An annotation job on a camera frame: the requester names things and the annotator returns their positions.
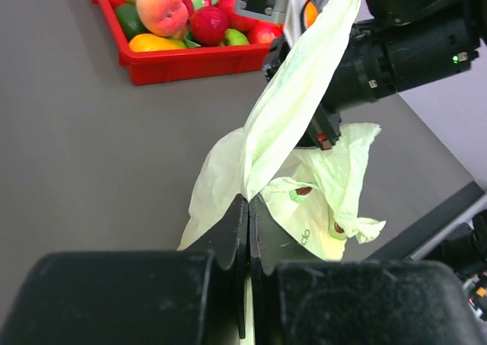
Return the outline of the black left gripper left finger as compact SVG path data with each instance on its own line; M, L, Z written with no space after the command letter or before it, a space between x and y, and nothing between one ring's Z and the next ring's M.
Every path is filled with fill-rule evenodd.
M237 344L245 335L247 201L182 251L59 252L41 258L3 344Z

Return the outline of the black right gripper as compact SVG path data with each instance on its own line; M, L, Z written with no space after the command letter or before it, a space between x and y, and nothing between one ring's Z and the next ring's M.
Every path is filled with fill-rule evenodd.
M301 149L331 149L341 112L470 70L486 42L486 0L365 0Z

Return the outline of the pale green plastic bag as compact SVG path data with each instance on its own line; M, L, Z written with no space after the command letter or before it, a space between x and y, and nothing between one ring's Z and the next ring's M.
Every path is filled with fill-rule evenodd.
M297 38L245 125L207 154L180 240L187 249L221 219L233 198L261 196L298 244L322 260L341 260L348 239L373 241L384 222L358 214L376 123L341 128L329 150L300 149L303 136L345 52L361 0L329 0Z

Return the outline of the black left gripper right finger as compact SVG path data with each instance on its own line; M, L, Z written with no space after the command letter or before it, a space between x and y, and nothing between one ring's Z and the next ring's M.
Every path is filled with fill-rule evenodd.
M431 261L324 261L249 205L258 344L484 344L452 270Z

